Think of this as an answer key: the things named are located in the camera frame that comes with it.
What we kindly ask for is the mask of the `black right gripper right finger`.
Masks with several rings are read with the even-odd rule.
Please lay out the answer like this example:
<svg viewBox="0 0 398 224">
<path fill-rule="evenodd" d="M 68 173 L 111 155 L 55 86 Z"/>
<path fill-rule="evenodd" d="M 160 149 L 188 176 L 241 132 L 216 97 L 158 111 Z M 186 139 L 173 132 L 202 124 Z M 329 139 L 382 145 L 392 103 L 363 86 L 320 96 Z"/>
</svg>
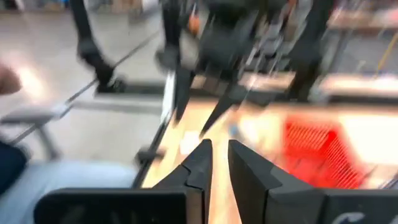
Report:
<svg viewBox="0 0 398 224">
<path fill-rule="evenodd" d="M 237 140 L 228 143 L 229 175 L 243 224 L 316 224 L 325 194 Z"/>
</svg>

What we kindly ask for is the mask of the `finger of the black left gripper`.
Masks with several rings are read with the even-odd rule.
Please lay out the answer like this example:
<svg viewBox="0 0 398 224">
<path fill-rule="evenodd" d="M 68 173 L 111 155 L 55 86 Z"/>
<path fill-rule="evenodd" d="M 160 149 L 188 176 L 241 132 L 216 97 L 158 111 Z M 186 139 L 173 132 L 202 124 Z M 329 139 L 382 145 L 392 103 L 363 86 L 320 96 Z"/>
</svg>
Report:
<svg viewBox="0 0 398 224">
<path fill-rule="evenodd" d="M 195 74 L 193 71 L 180 67 L 176 72 L 176 101 L 175 101 L 175 120 L 179 122 L 184 114 L 185 108 L 190 98 L 190 88 Z"/>
<path fill-rule="evenodd" d="M 200 137 L 203 137 L 215 122 L 233 105 L 240 105 L 247 93 L 248 89 L 245 86 L 229 84 L 204 124 L 200 132 Z"/>
</svg>

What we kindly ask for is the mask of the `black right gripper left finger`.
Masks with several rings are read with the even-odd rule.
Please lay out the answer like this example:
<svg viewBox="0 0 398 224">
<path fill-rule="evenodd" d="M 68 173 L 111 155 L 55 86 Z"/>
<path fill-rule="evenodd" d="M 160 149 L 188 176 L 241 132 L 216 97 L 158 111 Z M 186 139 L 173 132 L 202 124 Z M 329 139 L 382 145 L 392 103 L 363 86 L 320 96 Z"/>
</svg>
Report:
<svg viewBox="0 0 398 224">
<path fill-rule="evenodd" d="M 153 189 L 161 191 L 152 223 L 208 224 L 213 173 L 213 147 L 209 139 L 201 143 Z"/>
</svg>

